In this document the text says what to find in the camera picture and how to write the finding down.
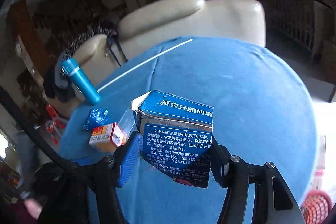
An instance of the blue gripper pad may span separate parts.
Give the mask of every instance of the blue gripper pad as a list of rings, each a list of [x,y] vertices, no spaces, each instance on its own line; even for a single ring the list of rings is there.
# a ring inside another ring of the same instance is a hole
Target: blue gripper pad
[[[138,134],[130,140],[132,143],[126,152],[122,162],[120,163],[120,176],[118,179],[118,184],[122,187],[131,176],[135,161],[137,160],[139,154],[139,137]]]

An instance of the floor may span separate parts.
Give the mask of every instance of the floor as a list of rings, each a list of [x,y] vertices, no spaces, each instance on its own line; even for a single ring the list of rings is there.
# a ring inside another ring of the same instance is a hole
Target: floor
[[[273,31],[266,34],[266,47],[285,60],[300,76],[306,85],[315,110],[319,135],[325,136],[325,171],[322,178],[322,190],[336,202],[336,103],[328,103],[333,85],[323,80],[319,65],[310,58],[310,52],[285,35]]]

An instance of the round table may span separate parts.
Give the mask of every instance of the round table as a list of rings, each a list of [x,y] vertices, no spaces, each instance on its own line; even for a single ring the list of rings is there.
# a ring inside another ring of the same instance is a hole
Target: round table
[[[297,74],[266,48],[234,39],[180,37],[144,52],[114,71],[100,86],[154,55],[193,40],[126,74],[102,90],[99,105],[81,104],[71,115],[59,153],[94,163],[105,156],[88,145],[82,129],[95,107],[109,109],[118,121],[131,100],[153,89],[214,106],[213,135],[246,162],[275,163],[300,204],[314,171],[317,153],[310,95]],[[207,189],[174,182],[138,157],[130,180],[118,189],[130,224],[216,223],[226,189],[212,174]],[[251,223],[254,185],[244,223]],[[93,223],[99,223],[90,193]]]

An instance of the thermos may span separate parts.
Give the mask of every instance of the thermos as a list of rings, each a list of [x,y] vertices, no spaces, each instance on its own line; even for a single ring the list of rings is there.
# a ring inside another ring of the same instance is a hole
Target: thermos
[[[100,94],[87,78],[75,59],[69,58],[63,61],[62,68],[91,105],[95,105],[100,102]]]

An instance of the blue toothpaste box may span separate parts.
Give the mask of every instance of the blue toothpaste box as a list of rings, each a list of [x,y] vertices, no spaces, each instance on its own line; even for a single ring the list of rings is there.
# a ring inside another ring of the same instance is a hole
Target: blue toothpaste box
[[[176,182],[207,188],[213,107],[152,90],[131,109],[142,158]]]

